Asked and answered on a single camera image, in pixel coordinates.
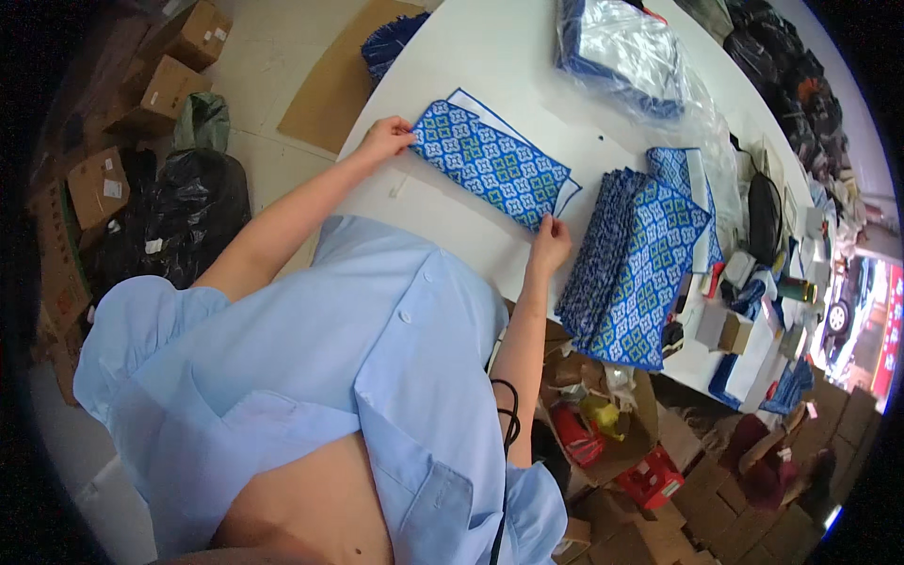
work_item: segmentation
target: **shirt sleeve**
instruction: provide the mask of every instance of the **shirt sleeve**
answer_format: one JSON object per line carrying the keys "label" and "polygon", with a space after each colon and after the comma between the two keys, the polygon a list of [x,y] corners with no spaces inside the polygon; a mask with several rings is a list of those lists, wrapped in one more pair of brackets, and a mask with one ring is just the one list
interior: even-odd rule
{"label": "shirt sleeve", "polygon": [[176,290],[165,278],[135,277],[103,297],[81,349],[73,390],[82,408],[107,425],[119,387],[161,347],[230,304],[209,287]]}
{"label": "shirt sleeve", "polygon": [[543,463],[506,468],[506,521],[512,526],[518,562],[550,563],[565,535],[568,515],[559,485]]}

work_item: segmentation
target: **folded fabric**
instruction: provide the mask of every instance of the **folded fabric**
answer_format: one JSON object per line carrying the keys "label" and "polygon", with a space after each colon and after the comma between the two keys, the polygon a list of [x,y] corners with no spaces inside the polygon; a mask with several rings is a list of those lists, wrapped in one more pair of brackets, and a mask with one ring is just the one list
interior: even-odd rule
{"label": "folded fabric", "polygon": [[445,100],[430,104],[411,132],[412,151],[530,231],[555,210],[571,172]]}
{"label": "folded fabric", "polygon": [[[631,203],[619,200],[632,190]],[[593,216],[556,315],[579,352],[661,370],[665,318],[710,215],[668,184],[626,169],[604,176]]]}
{"label": "folded fabric", "polygon": [[649,117],[684,112],[677,36],[622,0],[561,0],[556,66]]}
{"label": "folded fabric", "polygon": [[699,148],[673,149],[653,147],[646,152],[647,173],[660,183],[670,185],[681,196],[688,198],[710,214],[706,231],[693,248],[694,273],[708,273],[713,265],[725,261],[716,231],[716,205],[712,200],[710,180],[703,168],[703,155]]}
{"label": "folded fabric", "polygon": [[[478,118],[480,119],[480,123],[508,136],[512,136],[518,141],[526,143],[527,145],[536,149],[538,152],[542,153],[542,151],[540,151],[540,149],[536,145],[534,145],[533,143],[528,141],[526,137],[518,133],[518,131],[514,127],[510,126],[508,122],[506,122],[502,118],[499,118],[499,116],[490,108],[488,108],[483,102],[474,98],[463,89],[456,89],[455,92],[453,92],[448,96],[448,98],[446,98],[446,102],[455,104],[459,108],[464,108],[465,110],[473,114],[477,114]],[[552,215],[556,218],[559,218],[562,212],[564,212],[565,206],[567,206],[571,201],[571,197],[582,190],[584,190],[583,187],[575,183],[571,179],[571,177],[569,177],[559,190],[559,198],[556,201],[556,208]]]}

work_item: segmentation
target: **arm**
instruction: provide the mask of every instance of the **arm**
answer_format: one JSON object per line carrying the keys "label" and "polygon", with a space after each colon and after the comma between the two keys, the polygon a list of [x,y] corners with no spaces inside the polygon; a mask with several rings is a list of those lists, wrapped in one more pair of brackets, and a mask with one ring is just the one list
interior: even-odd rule
{"label": "arm", "polygon": [[351,155],[251,220],[193,287],[217,288],[235,302],[270,284],[358,183],[414,143],[410,129],[398,116],[377,121]]}
{"label": "arm", "polygon": [[[508,458],[519,467],[531,466],[531,428],[543,371],[550,278],[570,252],[568,227],[547,214],[533,241],[531,258],[524,272],[524,286],[490,370],[491,379],[508,381],[518,391],[517,416],[521,433],[509,447]],[[512,392],[508,387],[494,384],[493,392],[497,407],[512,409]],[[504,414],[499,416],[503,434],[508,429],[509,419]]]}
{"label": "arm", "polygon": [[778,428],[772,430],[766,437],[762,438],[757,444],[745,453],[738,462],[738,470],[743,475],[747,473],[753,465],[762,459],[766,453],[779,441],[785,438],[791,430],[796,428],[804,419],[806,411],[806,403],[801,402],[787,415],[785,421]]}

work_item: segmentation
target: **small box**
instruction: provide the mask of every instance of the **small box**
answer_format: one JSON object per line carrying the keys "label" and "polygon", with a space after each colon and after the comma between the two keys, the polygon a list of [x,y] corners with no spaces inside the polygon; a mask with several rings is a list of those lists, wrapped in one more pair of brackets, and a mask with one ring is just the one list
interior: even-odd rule
{"label": "small box", "polygon": [[697,326],[696,339],[711,352],[744,354],[753,329],[753,320],[732,312],[721,303],[709,301]]}
{"label": "small box", "polygon": [[133,61],[108,113],[108,133],[162,137],[173,133],[185,99],[210,90],[211,80],[169,55],[152,67]]}
{"label": "small box", "polygon": [[163,55],[201,72],[220,58],[223,44],[232,29],[232,20],[207,0],[185,8],[151,38],[138,52],[138,59],[152,67]]}
{"label": "small box", "polygon": [[106,223],[126,205],[131,192],[118,147],[104,149],[75,165],[66,180],[83,230]]}
{"label": "small box", "polygon": [[91,293],[75,247],[66,191],[51,183],[29,202],[41,253],[41,319],[47,333],[65,335],[88,307]]}

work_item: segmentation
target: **label sticker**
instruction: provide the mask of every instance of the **label sticker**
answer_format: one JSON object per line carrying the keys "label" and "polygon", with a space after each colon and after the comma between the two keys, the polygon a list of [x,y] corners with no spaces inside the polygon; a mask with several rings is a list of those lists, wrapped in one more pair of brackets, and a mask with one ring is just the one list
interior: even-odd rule
{"label": "label sticker", "polygon": [[154,255],[159,250],[164,248],[164,241],[160,238],[157,238],[153,241],[145,241],[145,253],[147,255]]}
{"label": "label sticker", "polygon": [[104,196],[110,198],[122,198],[122,183],[120,181],[111,181],[104,179]]}

